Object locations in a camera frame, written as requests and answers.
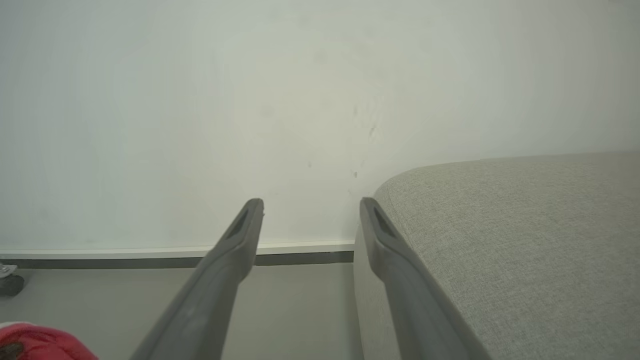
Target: white baseboard trim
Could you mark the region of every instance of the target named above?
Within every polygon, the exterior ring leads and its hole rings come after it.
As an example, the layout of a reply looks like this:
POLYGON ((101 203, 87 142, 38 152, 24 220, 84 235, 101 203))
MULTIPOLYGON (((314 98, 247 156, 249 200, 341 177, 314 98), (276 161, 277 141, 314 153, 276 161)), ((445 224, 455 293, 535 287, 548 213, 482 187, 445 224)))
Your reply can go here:
MULTIPOLYGON (((201 258, 211 247, 156 247, 148 249, 0 250, 0 259, 159 259, 201 258)), ((353 240, 258 243, 258 255, 353 251, 353 240)))

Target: red fabric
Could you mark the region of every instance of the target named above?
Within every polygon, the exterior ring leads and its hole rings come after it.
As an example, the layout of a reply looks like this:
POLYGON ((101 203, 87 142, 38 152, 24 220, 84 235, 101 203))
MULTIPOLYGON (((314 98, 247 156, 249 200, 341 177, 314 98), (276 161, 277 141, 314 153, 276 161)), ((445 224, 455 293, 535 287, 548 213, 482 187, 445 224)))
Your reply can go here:
POLYGON ((20 360, 97 360, 78 339, 64 331, 30 323, 0 329, 0 346, 20 342, 20 360))

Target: floor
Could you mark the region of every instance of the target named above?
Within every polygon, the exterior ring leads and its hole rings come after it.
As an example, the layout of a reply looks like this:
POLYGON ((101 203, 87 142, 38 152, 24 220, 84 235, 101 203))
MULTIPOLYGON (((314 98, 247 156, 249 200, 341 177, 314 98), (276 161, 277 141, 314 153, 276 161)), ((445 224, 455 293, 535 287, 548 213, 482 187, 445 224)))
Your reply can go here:
MULTIPOLYGON (((192 269, 19 270, 0 320, 72 333, 103 360, 128 359, 192 269)), ((361 360, 353 264, 255 266, 241 284, 224 360, 361 360)))

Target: dark gray baseboard strip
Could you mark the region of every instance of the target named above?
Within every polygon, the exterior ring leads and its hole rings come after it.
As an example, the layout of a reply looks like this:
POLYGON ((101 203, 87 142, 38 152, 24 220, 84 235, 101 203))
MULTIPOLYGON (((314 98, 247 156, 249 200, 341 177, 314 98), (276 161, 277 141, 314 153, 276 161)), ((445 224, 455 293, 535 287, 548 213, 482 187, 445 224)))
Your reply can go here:
MULTIPOLYGON (((158 269, 194 268, 201 258, 2 260, 23 269, 158 269)), ((255 266, 352 263, 353 251, 257 255, 255 266)))

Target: gray upholstery fabric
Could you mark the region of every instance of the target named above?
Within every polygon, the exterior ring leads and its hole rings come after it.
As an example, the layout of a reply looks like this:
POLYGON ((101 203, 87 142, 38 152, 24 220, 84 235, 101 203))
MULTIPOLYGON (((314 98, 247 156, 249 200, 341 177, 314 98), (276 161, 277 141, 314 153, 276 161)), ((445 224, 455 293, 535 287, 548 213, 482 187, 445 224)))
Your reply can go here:
MULTIPOLYGON (((417 168, 375 195, 494 359, 640 358, 640 153, 417 168)), ((399 359, 356 238, 367 360, 399 359)))

